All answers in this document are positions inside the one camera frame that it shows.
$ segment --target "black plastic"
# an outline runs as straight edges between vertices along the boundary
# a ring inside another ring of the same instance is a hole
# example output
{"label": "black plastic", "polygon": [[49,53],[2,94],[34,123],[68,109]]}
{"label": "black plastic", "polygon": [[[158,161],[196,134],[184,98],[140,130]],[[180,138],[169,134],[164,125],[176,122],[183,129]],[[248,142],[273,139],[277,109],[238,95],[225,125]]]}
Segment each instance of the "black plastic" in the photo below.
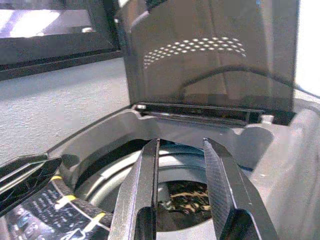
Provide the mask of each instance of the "black plastic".
{"label": "black plastic", "polygon": [[216,238],[277,240],[259,192],[221,144],[203,140],[205,172]]}
{"label": "black plastic", "polygon": [[0,188],[13,183],[0,194],[0,216],[7,213],[37,190],[45,186],[56,173],[62,159],[47,159],[46,154],[22,156],[0,168]]}
{"label": "black plastic", "polygon": [[[0,3],[0,10],[87,10],[95,32],[0,38],[0,80],[104,61],[121,56],[116,0]],[[66,27],[68,23],[56,24]]]}
{"label": "black plastic", "polygon": [[297,9],[295,0],[129,1],[117,27],[131,103],[290,112]]}
{"label": "black plastic", "polygon": [[109,240],[155,240],[160,140],[146,144],[122,183]]}
{"label": "black plastic", "polygon": [[178,105],[165,103],[146,103],[145,109],[135,109],[142,115],[157,115],[157,117],[183,118],[185,120],[194,119],[209,123],[223,123],[230,125],[244,126],[246,124],[258,123],[263,110],[253,110],[244,108],[197,106],[197,105]]}
{"label": "black plastic", "polygon": [[59,176],[52,179],[0,218],[0,239],[107,239],[112,214],[79,198],[66,201],[67,196],[73,192],[63,180]]}
{"label": "black plastic", "polygon": [[[120,159],[128,154],[131,154],[135,151],[141,150],[144,145],[146,145],[148,141],[142,140],[142,139],[136,139],[129,141],[125,143],[122,146],[117,147],[116,149],[108,152],[106,155],[99,158],[97,161],[95,161],[93,164],[91,164],[85,171],[82,173],[75,185],[75,190],[83,183],[85,182],[89,177],[95,175],[96,172],[103,169],[108,164],[112,163],[113,161]],[[68,157],[70,155],[62,155],[63,164],[66,165],[67,162],[69,162]]]}

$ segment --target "black frame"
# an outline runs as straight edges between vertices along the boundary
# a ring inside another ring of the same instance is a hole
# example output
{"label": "black frame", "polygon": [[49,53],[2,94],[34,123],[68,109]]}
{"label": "black frame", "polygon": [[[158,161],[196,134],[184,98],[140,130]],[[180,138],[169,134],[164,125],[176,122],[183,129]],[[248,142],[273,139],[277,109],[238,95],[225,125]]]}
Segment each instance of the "black frame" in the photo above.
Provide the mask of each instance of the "black frame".
{"label": "black frame", "polygon": [[[29,54],[31,54],[34,50],[39,50],[41,47],[46,48],[46,45],[54,47],[68,41],[79,42],[81,45],[80,48],[83,49],[83,52],[74,53],[73,50],[70,49],[70,51],[68,51],[66,54],[59,52],[58,56],[55,57],[30,59],[28,61],[21,61],[12,64],[0,64],[0,81],[122,57],[117,29],[114,22],[114,15],[119,9],[118,1],[103,0],[103,8],[106,14],[105,23],[109,26],[109,35],[110,39],[112,39],[112,42],[108,41],[109,43],[107,49],[102,49],[102,44],[100,44],[98,40],[94,41],[92,45],[88,46],[83,43],[85,42],[83,41],[83,37],[92,39],[93,35],[102,36],[102,34],[98,32],[86,33],[85,35],[81,36],[80,40],[78,39],[79,36],[76,34],[68,36],[67,40],[66,38],[63,38],[62,40],[59,39],[59,35],[50,35],[47,36],[47,40],[42,44],[39,37],[22,39],[18,38],[18,41],[23,41],[23,44],[26,46],[26,48],[27,46],[31,46],[32,49]],[[5,38],[5,41],[2,42],[2,44],[10,44],[11,47],[7,49],[8,52],[14,51],[14,41],[17,41],[17,39]]]}

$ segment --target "perforated pattern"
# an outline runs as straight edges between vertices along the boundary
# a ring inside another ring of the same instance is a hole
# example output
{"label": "perforated pattern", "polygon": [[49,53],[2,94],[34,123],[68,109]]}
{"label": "perforated pattern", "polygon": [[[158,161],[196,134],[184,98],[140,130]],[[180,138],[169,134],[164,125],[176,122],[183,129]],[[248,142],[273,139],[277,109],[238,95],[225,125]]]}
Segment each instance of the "perforated pattern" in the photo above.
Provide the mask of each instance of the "perforated pattern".
{"label": "perforated pattern", "polygon": [[203,149],[213,225],[216,238],[220,239],[233,203],[220,157],[207,140],[203,142]]}
{"label": "perforated pattern", "polygon": [[218,53],[233,53],[246,57],[247,53],[244,45],[237,38],[223,37],[204,37],[190,40],[176,41],[158,49],[149,51],[143,56],[143,66],[147,69],[157,61],[174,57],[181,54],[192,54],[204,51],[217,51]]}

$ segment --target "gray plastic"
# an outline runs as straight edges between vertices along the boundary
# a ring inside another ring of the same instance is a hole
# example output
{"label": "gray plastic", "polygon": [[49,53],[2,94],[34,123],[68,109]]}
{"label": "gray plastic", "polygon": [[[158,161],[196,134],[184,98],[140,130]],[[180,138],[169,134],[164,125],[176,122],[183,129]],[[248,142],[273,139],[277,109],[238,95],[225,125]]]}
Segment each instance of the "gray plastic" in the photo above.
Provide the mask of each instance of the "gray plastic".
{"label": "gray plastic", "polygon": [[[75,192],[75,195],[104,211],[112,212],[115,207],[120,184],[124,181],[141,151],[129,154],[115,163],[104,167],[91,176]],[[159,187],[169,181],[195,181],[206,183],[203,151],[185,145],[165,145],[159,151]],[[165,198],[158,193],[158,201]],[[201,224],[167,232],[157,232],[157,240],[207,240],[215,236],[212,220]]]}
{"label": "gray plastic", "polygon": [[65,162],[60,168],[65,182],[74,188],[89,165],[130,140],[161,138],[201,148],[204,137],[224,145],[239,165],[254,168],[249,179],[281,240],[320,237],[320,105],[316,103],[301,110],[289,126],[259,123],[244,128],[141,116],[126,109],[53,148],[48,155],[75,157],[72,164]]}

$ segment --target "window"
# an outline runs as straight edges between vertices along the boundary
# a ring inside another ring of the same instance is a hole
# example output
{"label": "window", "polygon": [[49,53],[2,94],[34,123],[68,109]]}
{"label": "window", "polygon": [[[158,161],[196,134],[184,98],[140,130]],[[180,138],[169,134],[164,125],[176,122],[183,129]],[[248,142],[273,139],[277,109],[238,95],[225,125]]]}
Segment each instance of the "window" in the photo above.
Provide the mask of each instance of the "window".
{"label": "window", "polygon": [[116,9],[112,0],[0,0],[0,71],[118,50]]}

